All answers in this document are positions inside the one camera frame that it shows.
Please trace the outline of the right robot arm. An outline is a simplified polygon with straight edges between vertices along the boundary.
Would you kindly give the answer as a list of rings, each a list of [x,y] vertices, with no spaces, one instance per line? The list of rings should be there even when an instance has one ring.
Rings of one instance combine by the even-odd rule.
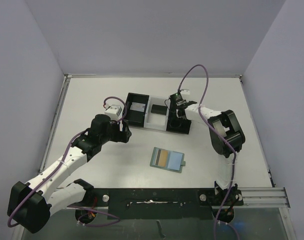
[[[210,141],[220,156],[215,186],[231,192],[235,186],[237,153],[246,138],[232,110],[218,111],[207,108],[195,101],[186,101],[180,92],[169,96],[170,117],[182,124],[200,123],[209,128]]]

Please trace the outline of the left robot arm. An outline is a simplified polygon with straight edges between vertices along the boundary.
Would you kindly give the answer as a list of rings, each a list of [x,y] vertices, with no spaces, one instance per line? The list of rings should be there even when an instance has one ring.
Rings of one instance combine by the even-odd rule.
[[[112,120],[98,114],[86,130],[75,135],[63,155],[50,167],[26,183],[18,181],[10,192],[8,227],[21,225],[31,233],[41,230],[50,217],[71,204],[86,199],[93,186],[77,179],[58,187],[78,168],[97,155],[107,142],[127,143],[132,133],[127,120]]]

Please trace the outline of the green leather card holder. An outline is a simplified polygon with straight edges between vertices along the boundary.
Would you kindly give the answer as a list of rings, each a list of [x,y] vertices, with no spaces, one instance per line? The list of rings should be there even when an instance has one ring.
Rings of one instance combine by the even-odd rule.
[[[168,151],[167,164],[165,167],[159,167],[154,165],[155,155],[158,149],[166,150],[163,148],[154,147],[150,161],[150,166],[166,171],[181,173],[183,167],[186,165],[186,162],[184,161],[185,154],[177,151],[167,150]]]

